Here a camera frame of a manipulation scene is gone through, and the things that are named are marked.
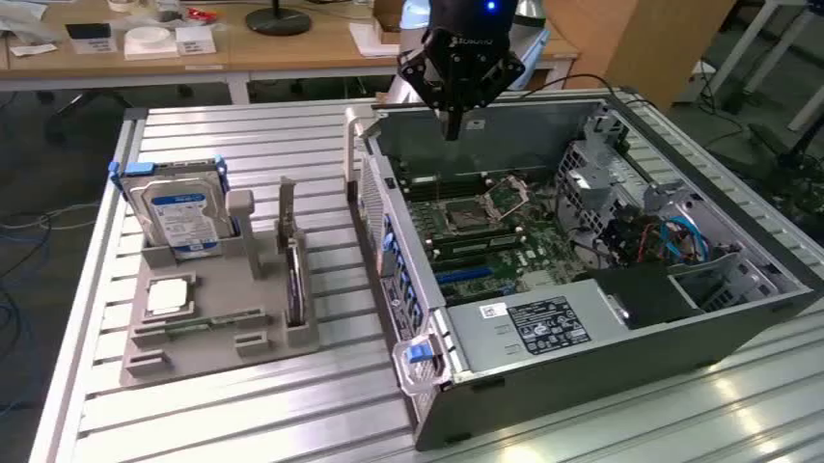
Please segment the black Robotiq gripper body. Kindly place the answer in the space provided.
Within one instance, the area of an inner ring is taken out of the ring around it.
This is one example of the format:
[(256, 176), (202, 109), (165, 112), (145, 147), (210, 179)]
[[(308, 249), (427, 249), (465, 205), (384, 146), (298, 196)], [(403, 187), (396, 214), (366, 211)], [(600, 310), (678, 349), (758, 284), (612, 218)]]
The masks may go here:
[(435, 71), (421, 94), (443, 111), (485, 107), (517, 79), (515, 1), (433, 1), (424, 56)]

